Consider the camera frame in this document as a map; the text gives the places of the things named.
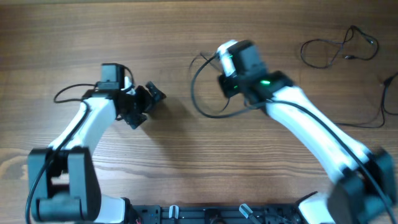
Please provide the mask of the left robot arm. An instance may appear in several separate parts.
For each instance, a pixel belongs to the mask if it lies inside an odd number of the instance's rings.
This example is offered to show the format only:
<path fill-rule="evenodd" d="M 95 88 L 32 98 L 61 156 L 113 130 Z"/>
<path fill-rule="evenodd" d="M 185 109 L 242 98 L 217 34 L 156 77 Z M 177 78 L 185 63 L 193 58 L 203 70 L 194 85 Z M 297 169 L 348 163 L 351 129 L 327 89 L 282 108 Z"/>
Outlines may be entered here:
<path fill-rule="evenodd" d="M 64 132 L 27 158 L 25 222 L 142 223 L 127 198 L 101 193 L 93 152 L 115 121 L 138 128 L 166 98 L 152 82 L 135 85 L 131 70 L 104 63 L 101 79 L 76 98 L 80 108 Z"/>

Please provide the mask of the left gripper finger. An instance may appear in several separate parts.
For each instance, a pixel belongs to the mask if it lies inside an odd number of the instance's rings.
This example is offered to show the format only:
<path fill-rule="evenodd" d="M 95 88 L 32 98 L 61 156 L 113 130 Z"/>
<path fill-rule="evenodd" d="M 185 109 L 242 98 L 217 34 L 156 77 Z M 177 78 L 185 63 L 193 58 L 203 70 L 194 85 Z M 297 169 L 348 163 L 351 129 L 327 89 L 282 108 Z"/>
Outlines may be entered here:
<path fill-rule="evenodd" d="M 132 129 L 137 129 L 143 122 L 147 120 L 147 116 L 141 113 L 130 113 L 126 115 L 126 123 Z"/>
<path fill-rule="evenodd" d="M 148 105 L 154 105 L 166 99 L 166 94 L 160 91 L 152 82 L 147 82 L 146 88 L 148 91 L 148 95 L 146 96 L 146 103 Z"/>

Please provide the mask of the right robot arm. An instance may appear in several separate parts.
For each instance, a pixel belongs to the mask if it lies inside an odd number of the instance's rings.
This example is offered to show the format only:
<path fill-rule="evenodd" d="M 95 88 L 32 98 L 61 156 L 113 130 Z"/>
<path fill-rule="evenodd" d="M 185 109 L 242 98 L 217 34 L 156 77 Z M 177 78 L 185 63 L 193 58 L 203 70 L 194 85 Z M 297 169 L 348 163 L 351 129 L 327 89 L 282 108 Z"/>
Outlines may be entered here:
<path fill-rule="evenodd" d="M 372 153 L 330 121 L 286 74 L 268 71 L 250 40 L 230 40 L 217 48 L 223 73 L 220 86 L 226 96 L 243 94 L 285 126 L 318 159 L 330 181 L 327 194 L 315 193 L 298 204 L 307 223 L 369 223 L 390 215 L 397 203 L 392 157 Z"/>

